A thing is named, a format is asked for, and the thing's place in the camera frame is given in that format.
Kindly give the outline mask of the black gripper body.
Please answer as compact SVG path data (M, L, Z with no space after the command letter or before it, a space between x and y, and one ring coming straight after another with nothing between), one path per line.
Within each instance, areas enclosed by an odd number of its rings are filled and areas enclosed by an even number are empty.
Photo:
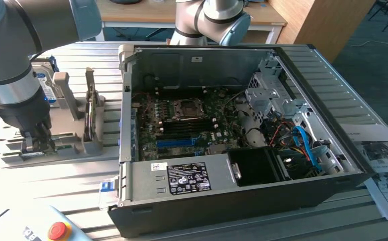
M53 127L50 104L43 99L34 99L19 104L0 104L0 118L21 134L45 135Z

